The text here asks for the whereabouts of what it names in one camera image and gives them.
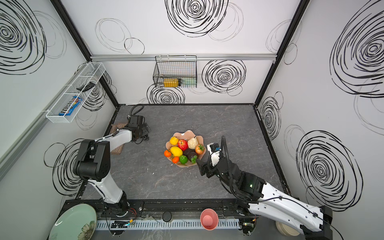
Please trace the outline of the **dark brown mangosteen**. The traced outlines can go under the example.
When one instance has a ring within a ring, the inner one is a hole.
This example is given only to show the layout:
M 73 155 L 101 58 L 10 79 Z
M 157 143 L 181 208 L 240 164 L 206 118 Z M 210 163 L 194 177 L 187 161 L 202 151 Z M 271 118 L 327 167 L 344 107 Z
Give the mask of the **dark brown mangosteen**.
M 198 159 L 198 155 L 196 153 L 190 153 L 188 154 L 188 159 L 192 164 L 195 164 Z

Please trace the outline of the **red green apple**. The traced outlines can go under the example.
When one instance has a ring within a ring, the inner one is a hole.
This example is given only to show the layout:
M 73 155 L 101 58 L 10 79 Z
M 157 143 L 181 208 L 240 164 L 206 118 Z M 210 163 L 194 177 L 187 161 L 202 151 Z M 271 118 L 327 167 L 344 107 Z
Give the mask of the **red green apple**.
M 205 147 L 204 145 L 202 144 L 199 144 L 195 147 L 195 152 L 198 154 L 198 155 L 202 155 L 204 152 L 205 152 Z

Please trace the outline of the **dark avocado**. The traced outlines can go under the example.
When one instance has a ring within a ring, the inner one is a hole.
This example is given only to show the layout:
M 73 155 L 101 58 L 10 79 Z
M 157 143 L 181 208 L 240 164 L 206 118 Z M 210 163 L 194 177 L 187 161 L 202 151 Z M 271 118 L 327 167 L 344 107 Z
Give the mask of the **dark avocado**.
M 183 152 L 183 155 L 186 156 L 188 158 L 188 160 L 190 160 L 191 158 L 196 156 L 197 153 L 192 149 L 187 149 L 186 151 Z

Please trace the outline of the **green lime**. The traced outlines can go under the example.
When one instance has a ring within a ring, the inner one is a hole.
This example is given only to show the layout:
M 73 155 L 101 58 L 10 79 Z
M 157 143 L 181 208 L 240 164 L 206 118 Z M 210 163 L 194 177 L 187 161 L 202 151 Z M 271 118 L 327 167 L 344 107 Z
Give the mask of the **green lime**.
M 179 163 L 185 165 L 188 162 L 188 157 L 185 155 L 181 155 L 179 157 Z

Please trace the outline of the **beige pale fruit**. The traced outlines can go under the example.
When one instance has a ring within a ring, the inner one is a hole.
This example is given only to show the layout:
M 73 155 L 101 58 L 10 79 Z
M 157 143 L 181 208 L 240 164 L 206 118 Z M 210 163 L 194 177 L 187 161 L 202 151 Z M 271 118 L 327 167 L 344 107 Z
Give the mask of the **beige pale fruit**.
M 199 142 L 196 136 L 188 140 L 189 149 L 195 150 L 198 145 L 199 145 Z

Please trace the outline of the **orange tangerine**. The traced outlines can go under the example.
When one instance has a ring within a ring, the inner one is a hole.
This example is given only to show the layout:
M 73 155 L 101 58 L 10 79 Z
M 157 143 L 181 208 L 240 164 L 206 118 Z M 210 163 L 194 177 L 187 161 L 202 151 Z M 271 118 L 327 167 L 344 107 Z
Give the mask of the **orange tangerine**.
M 170 158 L 172 156 L 172 153 L 169 150 L 165 150 L 164 155 L 165 157 Z
M 179 157 L 173 157 L 173 158 L 172 158 L 172 162 L 173 162 L 174 164 L 177 164 L 179 161 L 180 161 L 180 158 L 179 158 Z

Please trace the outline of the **red crinkled fruit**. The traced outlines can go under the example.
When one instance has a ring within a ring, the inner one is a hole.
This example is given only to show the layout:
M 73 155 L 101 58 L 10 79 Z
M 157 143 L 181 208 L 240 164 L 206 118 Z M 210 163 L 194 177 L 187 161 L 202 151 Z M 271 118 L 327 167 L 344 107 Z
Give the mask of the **red crinkled fruit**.
M 186 140 L 179 140 L 178 141 L 178 147 L 182 150 L 182 151 L 186 151 L 189 146 L 188 146 L 188 142 Z

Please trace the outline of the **yellow lemon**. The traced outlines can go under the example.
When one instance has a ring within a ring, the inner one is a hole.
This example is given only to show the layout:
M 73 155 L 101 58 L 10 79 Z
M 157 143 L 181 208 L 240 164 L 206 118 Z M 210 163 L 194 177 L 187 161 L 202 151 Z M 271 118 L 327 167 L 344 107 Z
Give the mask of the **yellow lemon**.
M 183 155 L 183 151 L 177 146 L 171 147 L 170 152 L 173 157 L 180 157 L 181 155 Z

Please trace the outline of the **small yellow fruit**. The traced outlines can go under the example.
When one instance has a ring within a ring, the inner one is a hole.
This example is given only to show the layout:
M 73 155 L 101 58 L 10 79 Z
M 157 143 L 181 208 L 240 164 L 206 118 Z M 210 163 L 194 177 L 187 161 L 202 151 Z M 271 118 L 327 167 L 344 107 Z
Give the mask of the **small yellow fruit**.
M 178 139 L 177 137 L 172 137 L 172 138 L 170 139 L 170 144 L 171 144 L 172 146 L 177 146 L 178 143 L 179 143 L 179 139 Z

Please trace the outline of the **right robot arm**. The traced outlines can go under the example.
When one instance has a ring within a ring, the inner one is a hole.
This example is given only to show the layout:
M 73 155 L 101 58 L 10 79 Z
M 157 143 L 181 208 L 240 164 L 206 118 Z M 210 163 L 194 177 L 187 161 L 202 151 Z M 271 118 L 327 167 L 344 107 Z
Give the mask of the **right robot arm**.
M 333 211 L 299 201 L 273 187 L 265 180 L 241 171 L 227 159 L 213 166 L 211 160 L 196 161 L 202 176 L 219 178 L 249 214 L 269 218 L 295 229 L 307 240 L 331 240 Z

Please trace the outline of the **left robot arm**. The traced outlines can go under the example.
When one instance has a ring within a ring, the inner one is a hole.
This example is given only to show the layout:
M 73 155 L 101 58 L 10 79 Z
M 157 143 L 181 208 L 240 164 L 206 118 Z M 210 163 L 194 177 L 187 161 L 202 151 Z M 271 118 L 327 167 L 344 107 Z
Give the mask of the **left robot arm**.
M 130 211 L 126 193 L 111 175 L 111 151 L 126 143 L 147 140 L 150 128 L 145 117 L 129 115 L 128 124 L 115 132 L 95 140 L 81 142 L 72 172 L 90 183 L 102 196 L 108 209 L 124 217 Z

